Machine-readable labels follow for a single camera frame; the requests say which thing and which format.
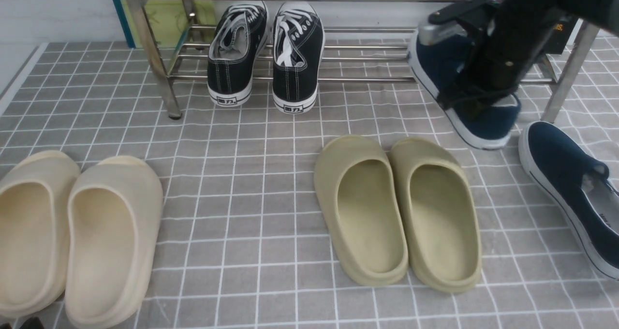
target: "robotic arm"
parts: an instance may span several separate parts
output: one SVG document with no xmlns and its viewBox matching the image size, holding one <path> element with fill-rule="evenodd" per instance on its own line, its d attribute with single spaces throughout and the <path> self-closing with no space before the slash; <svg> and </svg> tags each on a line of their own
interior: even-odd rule
<svg viewBox="0 0 619 329">
<path fill-rule="evenodd" d="M 566 12 L 619 35 L 619 0 L 467 0 L 431 14 L 419 27 L 423 45 L 462 30 L 475 42 L 455 81 L 440 91 L 440 106 L 464 102 L 475 117 L 515 92 Z"/>
</svg>

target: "metal shoe rack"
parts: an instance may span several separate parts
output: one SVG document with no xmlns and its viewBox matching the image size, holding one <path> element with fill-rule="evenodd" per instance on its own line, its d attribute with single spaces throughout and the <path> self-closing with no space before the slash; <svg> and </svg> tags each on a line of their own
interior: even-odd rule
<svg viewBox="0 0 619 329">
<path fill-rule="evenodd" d="M 208 55 L 197 54 L 195 50 L 206 50 L 208 52 L 209 43 L 204 40 L 203 33 L 207 30 L 214 30 L 215 26 L 202 25 L 197 22 L 197 15 L 194 8 L 193 0 L 182 0 L 185 13 L 187 15 L 188 24 L 181 35 L 181 38 L 174 50 L 172 58 L 166 67 L 157 42 L 153 36 L 150 23 L 144 10 L 144 5 L 147 0 L 126 0 L 133 22 L 137 28 L 137 34 L 141 40 L 144 51 L 146 51 L 148 62 L 157 81 L 157 85 L 161 90 L 163 102 L 168 111 L 168 116 L 172 119 L 178 120 L 182 117 L 183 113 L 178 107 L 177 98 L 175 97 L 173 84 L 176 80 L 202 80 L 206 81 L 206 74 L 180 74 L 179 67 L 183 60 L 205 60 Z M 265 1 L 337 1 L 337 2 L 455 2 L 458 0 L 265 0 Z M 405 27 L 326 27 L 326 33 L 413 33 L 414 28 Z M 551 86 L 553 91 L 544 115 L 543 120 L 554 122 L 557 114 L 559 113 L 561 106 L 565 98 L 570 91 L 572 84 L 585 60 L 585 57 L 599 32 L 599 28 L 590 23 L 582 23 L 580 30 L 575 38 L 575 44 L 572 49 L 571 55 L 566 62 L 563 69 L 563 73 L 559 78 L 555 75 L 553 67 L 551 66 L 548 57 L 543 57 L 538 66 L 542 75 L 542 78 L 526 78 L 522 81 L 522 84 L 535 84 Z M 267 45 L 267 49 L 272 49 L 272 45 Z M 398 56 L 372 56 L 372 57 L 358 57 L 358 58 L 323 58 L 326 62 L 394 62 L 394 61 L 406 61 L 405 51 L 407 47 L 405 45 L 327 45 L 325 49 L 330 50 L 368 50 L 368 51 L 401 51 L 402 54 Z M 261 56 L 261 60 L 271 60 L 272 56 Z M 268 76 L 254 76 L 254 80 L 271 80 Z M 401 77 L 362 77 L 362 78 L 325 78 L 320 77 L 321 83 L 383 83 L 383 84 L 399 84 L 399 83 L 411 83 L 415 82 L 415 78 L 412 76 Z"/>
</svg>

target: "sneaker heel label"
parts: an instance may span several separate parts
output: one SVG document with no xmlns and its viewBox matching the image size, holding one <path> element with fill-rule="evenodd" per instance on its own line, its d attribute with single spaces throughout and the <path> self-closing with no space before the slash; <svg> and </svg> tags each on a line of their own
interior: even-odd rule
<svg viewBox="0 0 619 329">
<path fill-rule="evenodd" d="M 298 114 L 303 112 L 302 106 L 283 106 L 283 110 L 287 113 Z"/>
<path fill-rule="evenodd" d="M 221 105 L 236 105 L 236 98 L 225 99 L 217 97 L 217 102 Z"/>
</svg>

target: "gray tiled mat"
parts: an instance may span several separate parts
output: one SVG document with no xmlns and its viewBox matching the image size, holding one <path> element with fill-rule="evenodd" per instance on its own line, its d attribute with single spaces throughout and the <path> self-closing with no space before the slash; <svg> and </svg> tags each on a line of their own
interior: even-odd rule
<svg viewBox="0 0 619 329">
<path fill-rule="evenodd" d="M 617 38 L 596 40 L 556 123 L 615 176 L 618 49 Z M 566 58 L 553 64 L 561 69 Z M 258 69 L 268 73 L 267 64 Z M 469 149 L 416 84 L 325 84 L 311 112 L 290 117 L 274 108 L 268 84 L 256 84 L 243 108 L 221 109 L 204 83 L 180 83 L 184 117 L 172 121 L 147 70 L 144 54 L 122 43 L 52 44 L 0 117 L 0 175 L 45 149 L 63 150 L 83 169 L 135 155 L 160 175 L 166 203 L 150 288 L 119 328 L 619 327 L 619 284 L 587 265 L 559 210 L 524 175 L 516 137 L 500 151 Z M 408 67 L 324 63 L 323 73 L 389 76 Z M 520 89 L 514 135 L 539 120 L 549 96 L 546 86 Z M 410 271 L 373 289 L 343 273 L 311 171 L 322 146 L 346 133 L 373 137 L 385 149 L 407 135 L 426 137 L 458 158 L 484 243 L 475 289 L 441 294 Z M 46 328 L 71 327 L 62 300 L 37 315 Z"/>
</svg>

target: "cream slide sandal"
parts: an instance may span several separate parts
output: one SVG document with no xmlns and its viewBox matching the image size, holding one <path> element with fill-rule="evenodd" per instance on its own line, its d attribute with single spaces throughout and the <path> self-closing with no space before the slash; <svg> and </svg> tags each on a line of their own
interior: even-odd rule
<svg viewBox="0 0 619 329">
<path fill-rule="evenodd" d="M 112 327 L 140 307 L 163 210 L 157 174 L 131 156 L 82 174 L 69 197 L 66 311 L 80 329 Z"/>
<path fill-rule="evenodd" d="M 464 171 L 447 150 L 421 138 L 397 142 L 389 160 L 416 276 L 438 291 L 473 288 L 482 245 Z"/>
<path fill-rule="evenodd" d="M 406 274 L 409 254 L 393 173 L 378 142 L 344 135 L 318 156 L 314 187 L 342 269 L 361 285 Z"/>
<path fill-rule="evenodd" d="M 67 199 L 79 174 L 67 155 L 50 150 L 28 157 L 0 181 L 0 315 L 30 315 L 64 291 Z"/>
</svg>

